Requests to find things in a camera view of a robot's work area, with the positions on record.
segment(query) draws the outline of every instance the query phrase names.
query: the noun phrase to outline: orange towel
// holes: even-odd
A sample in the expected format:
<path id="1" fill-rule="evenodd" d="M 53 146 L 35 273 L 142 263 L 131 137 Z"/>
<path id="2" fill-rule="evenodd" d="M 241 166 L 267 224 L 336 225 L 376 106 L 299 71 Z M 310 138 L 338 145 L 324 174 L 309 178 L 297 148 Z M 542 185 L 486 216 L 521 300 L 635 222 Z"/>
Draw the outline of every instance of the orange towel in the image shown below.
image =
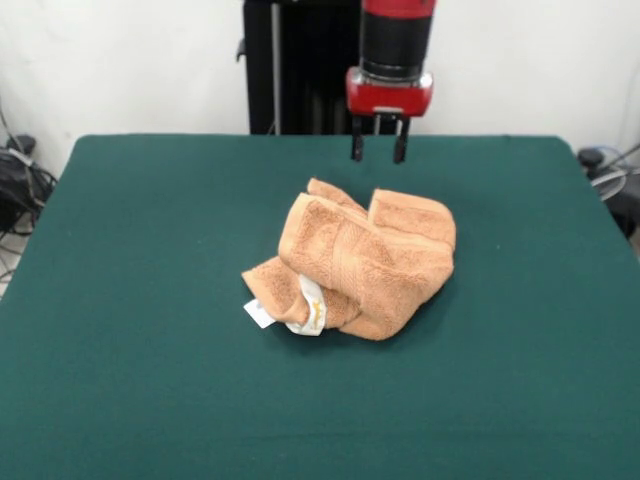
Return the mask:
<path id="1" fill-rule="evenodd" d="M 349 216 L 352 215 L 363 219 L 366 215 L 365 210 L 351 197 L 332 185 L 312 179 L 307 190 L 311 194 L 332 200 L 341 207 L 338 210 L 348 211 Z M 396 245 L 391 249 L 392 262 L 398 264 L 401 268 L 410 269 L 419 265 L 419 263 L 415 262 L 415 252 L 411 252 L 407 257 L 407 245 L 413 245 L 411 249 L 417 249 L 418 251 L 429 251 L 433 248 L 438 251 L 441 246 L 438 246 L 437 243 L 444 242 L 450 248 L 442 249 L 442 251 L 446 251 L 448 257 L 451 257 L 452 249 L 455 245 L 455 224 L 449 210 L 438 202 L 396 192 L 376 190 L 368 216 L 371 224 L 380 226 L 379 230 L 384 232 L 384 237 L 387 238 L 390 245 Z M 427 241 L 428 245 L 425 246 L 425 240 L 429 238 L 435 239 L 436 242 Z M 426 255 L 426 258 L 430 257 L 433 257 L 432 253 Z M 446 273 L 448 266 L 445 265 L 444 268 L 439 270 L 437 265 L 438 262 L 433 263 L 431 269 L 428 270 L 431 272 L 432 277 L 442 277 L 444 275 L 448 278 L 450 275 L 450 273 Z M 309 307 L 300 292 L 298 275 L 294 270 L 287 267 L 280 257 L 275 257 L 243 273 L 242 276 L 256 298 L 260 300 L 267 312 L 276 320 L 297 324 L 304 324 L 307 321 Z M 407 317 L 406 313 L 404 316 L 395 315 L 393 319 L 390 319 L 389 315 L 372 317 L 367 312 L 361 313 L 356 299 L 327 288 L 327 285 L 322 282 L 318 283 L 323 287 L 323 296 L 327 306 L 325 328 L 340 328 L 345 333 L 372 340 L 381 340 L 395 334 L 408 320 L 408 318 L 405 318 Z M 427 293 L 419 295 L 417 297 L 418 300 L 413 300 L 413 303 L 418 301 L 423 303 L 423 301 L 428 300 L 428 297 L 435 293 L 440 288 L 440 285 L 441 283 L 436 280 L 432 287 L 427 290 Z"/>
<path id="2" fill-rule="evenodd" d="M 306 194 L 291 207 L 278 255 L 295 272 L 355 300 L 377 326 L 377 332 L 367 330 L 374 340 L 404 327 L 453 272 L 453 250 L 446 243 L 382 231 Z"/>

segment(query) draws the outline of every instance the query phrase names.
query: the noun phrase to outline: crumpled towel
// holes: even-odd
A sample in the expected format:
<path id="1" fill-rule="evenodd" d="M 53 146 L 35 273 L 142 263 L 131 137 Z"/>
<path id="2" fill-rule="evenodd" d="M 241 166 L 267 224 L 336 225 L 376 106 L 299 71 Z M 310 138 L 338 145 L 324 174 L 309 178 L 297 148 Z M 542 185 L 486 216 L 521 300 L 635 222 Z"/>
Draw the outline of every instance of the crumpled towel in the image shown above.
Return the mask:
<path id="1" fill-rule="evenodd" d="M 304 324 L 309 307 L 298 273 L 321 285 L 325 328 L 370 340 L 397 333 L 453 272 L 455 223 L 433 200 L 374 192 L 367 212 L 316 179 L 294 203 L 279 256 L 243 273 L 265 310 Z"/>

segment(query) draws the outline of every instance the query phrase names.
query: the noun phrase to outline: black cable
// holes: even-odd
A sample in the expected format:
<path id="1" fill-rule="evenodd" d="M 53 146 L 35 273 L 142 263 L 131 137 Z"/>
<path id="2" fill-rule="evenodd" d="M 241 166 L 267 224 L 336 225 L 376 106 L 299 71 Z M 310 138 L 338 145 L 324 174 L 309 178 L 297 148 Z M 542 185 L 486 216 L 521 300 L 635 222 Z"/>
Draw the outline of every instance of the black cable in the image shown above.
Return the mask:
<path id="1" fill-rule="evenodd" d="M 636 153 L 638 150 L 640 150 L 640 143 L 638 143 L 637 145 L 631 147 L 631 149 L 627 150 L 622 155 L 618 155 L 616 158 L 614 158 L 610 162 L 603 163 L 600 166 L 600 168 L 598 168 L 598 170 L 604 170 L 606 168 L 613 167 L 617 163 L 620 163 L 621 161 L 623 161 L 625 158 L 628 158 L 631 155 L 633 155 L 634 153 Z"/>
<path id="2" fill-rule="evenodd" d="M 6 272 L 4 272 L 2 275 L 0 275 L 0 282 L 5 279 L 6 277 L 10 277 L 11 275 L 13 275 L 15 273 L 15 268 L 12 270 L 7 270 Z"/>
<path id="3" fill-rule="evenodd" d="M 0 244 L 0 250 L 3 250 L 5 252 L 7 252 L 7 253 L 10 253 L 11 255 L 22 255 L 22 252 L 14 250 L 13 248 L 5 247 L 2 244 Z"/>

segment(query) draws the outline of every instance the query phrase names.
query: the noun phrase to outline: black cylinder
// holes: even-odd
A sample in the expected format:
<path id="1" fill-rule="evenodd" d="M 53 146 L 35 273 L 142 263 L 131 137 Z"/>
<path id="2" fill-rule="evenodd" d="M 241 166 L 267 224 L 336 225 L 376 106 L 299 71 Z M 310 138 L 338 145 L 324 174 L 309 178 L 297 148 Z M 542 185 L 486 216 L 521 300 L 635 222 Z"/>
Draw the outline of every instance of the black cylinder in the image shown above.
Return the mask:
<path id="1" fill-rule="evenodd" d="M 363 12 L 361 68 L 392 82 L 414 81 L 422 74 L 432 17 L 393 18 Z"/>

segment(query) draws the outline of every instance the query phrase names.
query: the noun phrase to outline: cable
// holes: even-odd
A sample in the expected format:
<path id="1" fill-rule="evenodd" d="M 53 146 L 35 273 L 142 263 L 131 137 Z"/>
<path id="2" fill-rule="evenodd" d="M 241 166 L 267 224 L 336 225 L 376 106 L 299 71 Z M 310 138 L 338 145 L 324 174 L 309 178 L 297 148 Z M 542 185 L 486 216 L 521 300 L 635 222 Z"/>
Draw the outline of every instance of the cable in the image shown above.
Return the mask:
<path id="1" fill-rule="evenodd" d="M 615 197 L 622 190 L 624 190 L 624 187 L 626 187 L 627 185 L 627 178 L 629 178 L 631 175 L 640 175 L 640 168 L 636 168 L 634 170 L 622 170 L 618 168 L 615 172 L 611 172 L 606 175 L 602 175 L 598 178 L 593 179 L 591 181 L 591 186 L 597 187 L 599 185 L 611 182 L 612 180 L 615 180 L 617 178 L 620 179 L 620 181 L 618 182 L 618 185 L 616 185 L 614 188 L 612 188 L 608 192 L 600 194 L 600 199 L 603 202 L 605 202 Z"/>
<path id="2" fill-rule="evenodd" d="M 636 153 L 638 150 L 640 150 L 640 143 L 638 143 L 637 145 L 631 147 L 630 150 L 627 150 L 622 155 L 618 155 L 616 158 L 614 158 L 610 162 L 603 162 L 603 164 L 600 165 L 600 167 L 598 167 L 598 171 L 606 170 L 609 167 L 613 167 L 617 163 L 620 163 L 621 161 L 625 160 L 626 158 L 628 158 L 631 155 L 633 155 L 634 153 Z"/>
<path id="3" fill-rule="evenodd" d="M 4 272 L 2 275 L 0 275 L 0 282 L 2 282 L 6 277 L 10 277 L 11 275 L 13 275 L 15 273 L 15 268 L 13 270 L 7 270 L 6 272 Z"/>
<path id="4" fill-rule="evenodd" d="M 18 255 L 18 256 L 22 255 L 22 252 L 14 250 L 13 248 L 5 247 L 4 245 L 1 245 L 1 244 L 0 244 L 0 250 L 10 253 L 11 255 Z"/>
<path id="5" fill-rule="evenodd" d="M 609 145 L 594 145 L 592 147 L 586 147 L 586 148 L 592 148 L 594 150 L 602 150 L 604 152 L 615 153 L 617 156 L 622 156 L 622 152 L 620 150 L 618 150 L 617 148 L 610 147 Z"/>

